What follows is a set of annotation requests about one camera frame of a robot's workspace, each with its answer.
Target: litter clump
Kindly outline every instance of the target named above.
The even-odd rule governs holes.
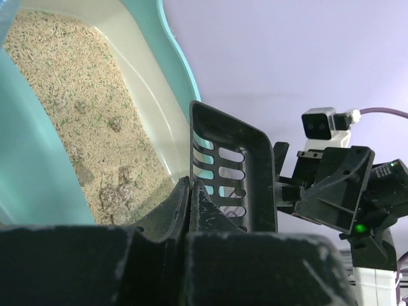
[[[174,184],[97,30],[20,10],[4,49],[58,132],[98,224],[134,223],[171,193]]]
[[[90,171],[90,169],[84,166],[83,163],[77,162],[76,164],[74,164],[74,169],[76,177],[78,177],[78,181],[81,187],[90,184],[91,182],[94,181],[95,176]]]
[[[109,125],[116,133],[119,133],[120,131],[122,131],[123,127],[122,117],[116,116],[114,118],[111,118],[109,120]]]

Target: robotic arm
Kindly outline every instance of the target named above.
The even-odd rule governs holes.
[[[360,118],[358,110],[333,108],[302,115],[308,140],[292,178],[278,178],[277,209],[338,230],[349,241],[358,305],[405,305],[389,227],[408,215],[408,171],[399,159],[373,165],[369,148],[347,149],[350,127]]]

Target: black plastic surface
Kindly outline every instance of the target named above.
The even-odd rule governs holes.
[[[211,200],[218,207],[244,207],[245,215],[231,217],[237,226],[250,231],[277,231],[275,207],[275,166],[273,149],[264,132],[203,103],[193,101],[190,106],[191,127],[191,180],[202,180],[214,188]],[[212,149],[198,143],[196,133],[202,140],[212,143]],[[241,154],[244,160],[233,161],[220,156],[219,149]],[[207,156],[200,161],[196,154]],[[211,171],[213,179],[199,178],[194,166]],[[244,178],[221,177],[220,167],[242,171]],[[237,197],[221,196],[220,187],[235,189]]]
[[[326,148],[315,184],[306,189],[295,212],[350,234],[373,160],[374,152],[367,147]]]
[[[327,239],[276,233],[187,235],[188,306],[355,306]]]

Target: black plastic bracket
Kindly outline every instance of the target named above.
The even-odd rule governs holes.
[[[367,147],[326,148],[315,184],[305,190],[295,212],[350,234],[373,160],[374,152]]]

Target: cable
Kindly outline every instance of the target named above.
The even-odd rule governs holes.
[[[362,110],[360,110],[360,113],[362,115],[365,115],[366,113],[388,113],[390,115],[396,115],[396,116],[408,119],[408,113],[405,113],[401,110],[395,110],[393,108],[386,108],[386,107],[363,108]]]

